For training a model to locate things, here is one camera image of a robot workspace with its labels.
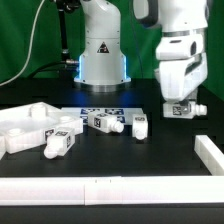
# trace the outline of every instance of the black warning label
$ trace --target black warning label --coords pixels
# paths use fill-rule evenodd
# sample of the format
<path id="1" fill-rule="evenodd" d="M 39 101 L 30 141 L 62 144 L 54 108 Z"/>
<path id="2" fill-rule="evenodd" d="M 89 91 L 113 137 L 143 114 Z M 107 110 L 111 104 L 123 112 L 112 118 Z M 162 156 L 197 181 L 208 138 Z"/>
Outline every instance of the black warning label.
<path id="1" fill-rule="evenodd" d="M 105 42 L 103 42 L 99 48 L 99 50 L 97 51 L 97 53 L 103 53 L 103 54 L 108 54 L 110 53 L 108 48 L 107 48 L 107 45 L 105 44 Z"/>

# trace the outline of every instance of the black table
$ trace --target black table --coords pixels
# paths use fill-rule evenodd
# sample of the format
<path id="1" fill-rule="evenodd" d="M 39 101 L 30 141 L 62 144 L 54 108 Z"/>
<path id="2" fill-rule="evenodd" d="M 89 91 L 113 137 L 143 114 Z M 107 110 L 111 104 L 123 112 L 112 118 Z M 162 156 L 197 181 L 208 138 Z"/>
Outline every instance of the black table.
<path id="1" fill-rule="evenodd" d="M 0 88 L 0 109 L 45 102 L 55 107 L 142 108 L 149 120 L 143 142 L 121 134 L 84 127 L 64 158 L 47 160 L 44 146 L 5 154 L 0 177 L 80 177 L 210 175 L 194 152 L 195 135 L 208 135 L 224 149 L 224 102 L 204 87 L 199 104 L 208 116 L 193 120 L 165 119 L 163 99 L 155 80 L 132 80 L 132 86 L 113 93 L 92 93 L 73 87 L 72 80 L 17 80 Z M 219 223 L 222 204 L 68 207 L 1 207 L 1 223 Z"/>

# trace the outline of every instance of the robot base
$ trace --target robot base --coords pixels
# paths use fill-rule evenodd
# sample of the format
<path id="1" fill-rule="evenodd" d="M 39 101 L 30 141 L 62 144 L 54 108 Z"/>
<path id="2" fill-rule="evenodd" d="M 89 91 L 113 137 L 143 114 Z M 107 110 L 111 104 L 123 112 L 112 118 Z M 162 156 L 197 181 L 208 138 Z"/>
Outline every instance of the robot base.
<path id="1" fill-rule="evenodd" d="M 131 86 L 131 79 L 127 78 L 123 83 L 116 85 L 90 85 L 83 82 L 80 82 L 77 78 L 75 78 L 74 82 L 75 88 L 83 89 L 96 93 L 107 93 L 107 92 L 116 92 L 118 90 L 127 89 Z"/>

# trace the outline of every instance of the small white object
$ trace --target small white object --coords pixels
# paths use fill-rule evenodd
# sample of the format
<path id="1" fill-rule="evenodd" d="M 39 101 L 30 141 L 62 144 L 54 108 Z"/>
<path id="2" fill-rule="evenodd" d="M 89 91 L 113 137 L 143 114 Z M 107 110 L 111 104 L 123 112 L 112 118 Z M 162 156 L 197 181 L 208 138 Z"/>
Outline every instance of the small white object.
<path id="1" fill-rule="evenodd" d="M 207 115 L 207 106 L 197 105 L 195 101 L 189 101 L 190 111 L 185 113 L 179 103 L 164 103 L 163 115 L 167 118 L 193 119 L 195 116 Z"/>
<path id="2" fill-rule="evenodd" d="M 56 156 L 64 156 L 74 143 L 74 129 L 59 128 L 47 139 L 47 147 L 44 150 L 44 155 L 48 159 L 53 159 Z"/>
<path id="3" fill-rule="evenodd" d="M 47 116 L 47 108 L 42 103 L 34 104 L 30 108 L 30 112 L 31 112 L 31 117 L 34 119 L 45 119 Z"/>
<path id="4" fill-rule="evenodd" d="M 148 136 L 148 121 L 145 114 L 133 114 L 132 137 L 143 140 Z"/>
<path id="5" fill-rule="evenodd" d="M 117 121 L 115 115 L 100 113 L 99 111 L 88 113 L 88 125 L 105 133 L 112 131 L 121 133 L 124 130 L 124 125 Z"/>

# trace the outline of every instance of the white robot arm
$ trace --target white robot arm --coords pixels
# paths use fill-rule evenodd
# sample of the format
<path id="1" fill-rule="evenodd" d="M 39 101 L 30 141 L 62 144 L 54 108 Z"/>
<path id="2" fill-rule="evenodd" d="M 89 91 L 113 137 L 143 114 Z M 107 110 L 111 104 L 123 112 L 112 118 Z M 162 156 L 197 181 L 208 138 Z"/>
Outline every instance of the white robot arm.
<path id="1" fill-rule="evenodd" d="M 85 51 L 75 84 L 95 92 L 115 91 L 131 81 L 120 50 L 120 12 L 105 0 L 80 0 L 85 15 Z"/>
<path id="2" fill-rule="evenodd" d="M 145 27 L 162 26 L 155 75 L 167 101 L 164 117 L 193 118 L 207 113 L 206 106 L 196 105 L 196 98 L 197 87 L 207 78 L 204 31 L 211 4 L 208 0 L 133 1 L 135 16 Z"/>

